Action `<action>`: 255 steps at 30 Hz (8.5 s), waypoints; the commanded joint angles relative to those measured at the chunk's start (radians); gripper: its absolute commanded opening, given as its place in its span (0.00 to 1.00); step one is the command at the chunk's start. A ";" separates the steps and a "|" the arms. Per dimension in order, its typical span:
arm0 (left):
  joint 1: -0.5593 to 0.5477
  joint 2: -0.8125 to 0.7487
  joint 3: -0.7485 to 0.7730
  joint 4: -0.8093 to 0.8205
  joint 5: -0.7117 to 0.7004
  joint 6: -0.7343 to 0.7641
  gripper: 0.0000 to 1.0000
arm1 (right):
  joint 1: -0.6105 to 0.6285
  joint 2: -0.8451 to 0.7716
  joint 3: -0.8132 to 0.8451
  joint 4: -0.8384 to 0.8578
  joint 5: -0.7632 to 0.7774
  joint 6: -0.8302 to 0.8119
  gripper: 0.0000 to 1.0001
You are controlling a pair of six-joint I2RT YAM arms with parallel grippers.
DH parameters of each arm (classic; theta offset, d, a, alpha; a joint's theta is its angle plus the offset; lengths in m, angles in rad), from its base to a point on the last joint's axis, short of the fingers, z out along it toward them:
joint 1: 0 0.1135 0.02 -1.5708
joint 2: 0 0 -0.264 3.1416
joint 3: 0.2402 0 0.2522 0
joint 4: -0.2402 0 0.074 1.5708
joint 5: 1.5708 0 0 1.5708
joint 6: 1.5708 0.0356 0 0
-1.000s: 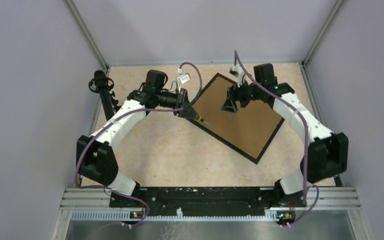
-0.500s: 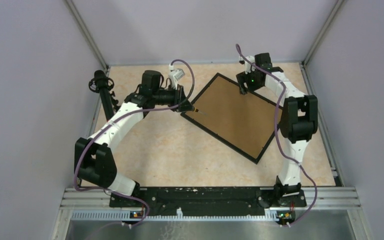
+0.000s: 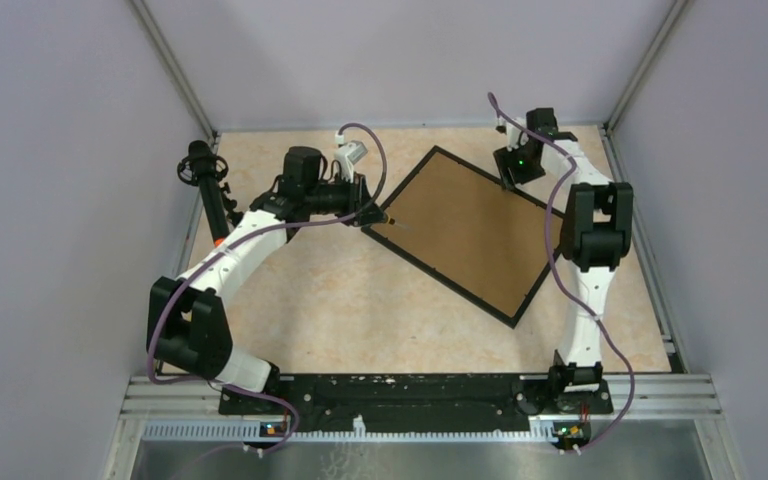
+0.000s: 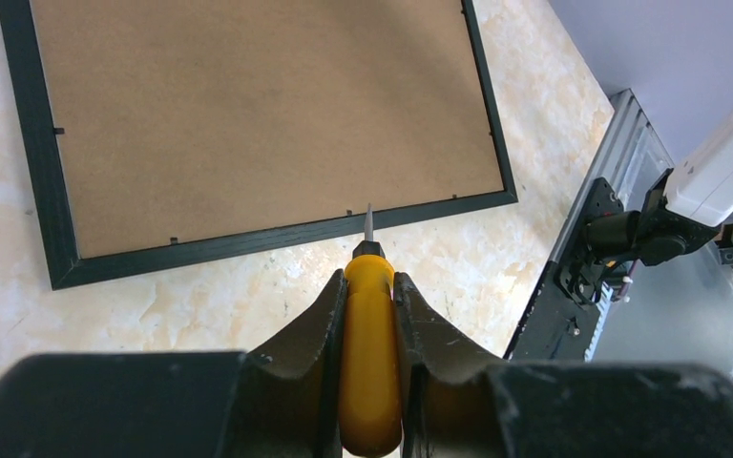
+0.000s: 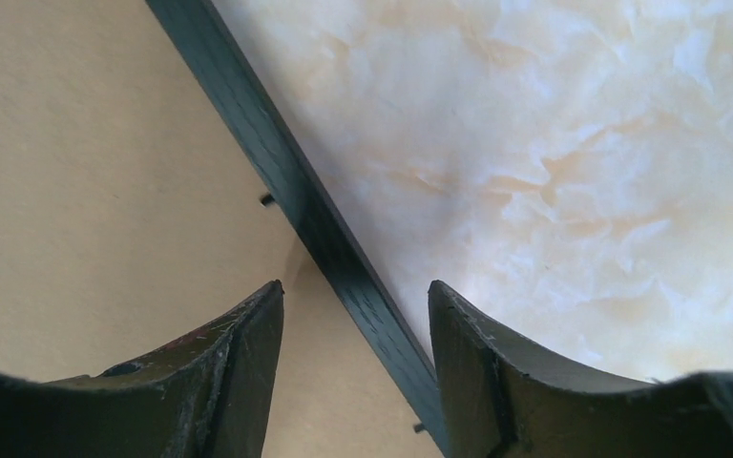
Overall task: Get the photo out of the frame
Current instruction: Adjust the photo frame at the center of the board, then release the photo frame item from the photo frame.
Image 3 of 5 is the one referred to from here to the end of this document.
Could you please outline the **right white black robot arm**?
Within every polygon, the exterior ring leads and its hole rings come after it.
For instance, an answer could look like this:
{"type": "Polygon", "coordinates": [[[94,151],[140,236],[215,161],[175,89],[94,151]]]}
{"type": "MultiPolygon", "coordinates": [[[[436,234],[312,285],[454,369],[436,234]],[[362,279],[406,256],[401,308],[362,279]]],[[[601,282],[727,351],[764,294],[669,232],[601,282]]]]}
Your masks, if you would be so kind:
{"type": "Polygon", "coordinates": [[[544,220],[550,270],[557,270],[556,258],[562,256],[574,279],[571,285],[556,282],[569,308],[546,397],[554,409],[572,412],[602,381],[603,317],[610,285],[631,247],[633,188],[601,173],[577,137],[559,129],[551,108],[519,118],[498,111],[496,129],[507,142],[494,154],[505,189],[552,174],[556,183],[546,203],[566,194],[558,241],[550,239],[551,219],[544,220]]]}

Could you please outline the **yellow handled screwdriver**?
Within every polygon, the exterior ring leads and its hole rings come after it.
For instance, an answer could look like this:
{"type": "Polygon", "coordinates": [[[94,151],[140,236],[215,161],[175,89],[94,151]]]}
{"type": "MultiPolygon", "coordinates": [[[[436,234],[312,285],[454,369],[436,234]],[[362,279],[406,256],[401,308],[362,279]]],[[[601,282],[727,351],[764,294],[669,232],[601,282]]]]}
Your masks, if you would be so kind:
{"type": "Polygon", "coordinates": [[[387,219],[387,220],[384,222],[384,224],[385,224],[385,225],[388,225],[388,226],[397,227],[397,228],[400,228],[400,229],[403,229],[403,230],[409,230],[409,229],[410,229],[410,226],[409,226],[409,225],[407,225],[407,224],[405,224],[405,223],[403,223],[403,222],[397,221],[396,219],[394,219],[394,218],[392,218],[392,217],[389,217],[389,218],[388,218],[388,219],[387,219]]]}

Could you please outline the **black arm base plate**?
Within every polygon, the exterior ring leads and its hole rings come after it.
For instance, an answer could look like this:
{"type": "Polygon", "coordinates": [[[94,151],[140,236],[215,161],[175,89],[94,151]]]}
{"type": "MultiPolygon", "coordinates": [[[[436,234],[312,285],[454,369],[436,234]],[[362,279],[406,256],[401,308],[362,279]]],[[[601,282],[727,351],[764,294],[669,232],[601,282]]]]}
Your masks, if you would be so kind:
{"type": "Polygon", "coordinates": [[[525,415],[606,415],[614,411],[605,379],[596,387],[568,375],[528,373],[467,374],[299,374],[270,378],[266,395],[298,411],[338,406],[488,407],[525,415]]]}

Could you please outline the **black picture frame brown backing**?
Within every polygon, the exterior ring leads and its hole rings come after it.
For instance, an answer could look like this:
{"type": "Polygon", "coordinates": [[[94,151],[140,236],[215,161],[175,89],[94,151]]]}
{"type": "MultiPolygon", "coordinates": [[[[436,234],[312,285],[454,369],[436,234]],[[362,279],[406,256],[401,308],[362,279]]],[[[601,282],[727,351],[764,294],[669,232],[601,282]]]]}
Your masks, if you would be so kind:
{"type": "MultiPolygon", "coordinates": [[[[550,273],[544,201],[440,146],[432,147],[382,209],[409,230],[364,228],[384,248],[515,328],[550,273]]],[[[553,212],[558,241],[563,214],[553,212]]]]}

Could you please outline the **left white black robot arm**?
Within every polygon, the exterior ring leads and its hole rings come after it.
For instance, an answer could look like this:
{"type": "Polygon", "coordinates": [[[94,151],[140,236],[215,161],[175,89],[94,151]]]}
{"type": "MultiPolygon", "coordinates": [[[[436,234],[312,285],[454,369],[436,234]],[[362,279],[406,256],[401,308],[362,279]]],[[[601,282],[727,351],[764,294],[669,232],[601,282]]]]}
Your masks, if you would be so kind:
{"type": "Polygon", "coordinates": [[[225,304],[271,254],[299,230],[313,226],[313,216],[322,216],[325,225],[388,222],[365,176],[355,170],[366,153],[357,140],[339,145],[333,176],[325,178],[319,150],[289,148],[274,188],[252,202],[236,227],[196,266],[152,286],[146,342],[150,358],[198,379],[243,389],[243,401],[257,413],[274,410],[281,397],[273,380],[278,369],[235,345],[225,304]]]}

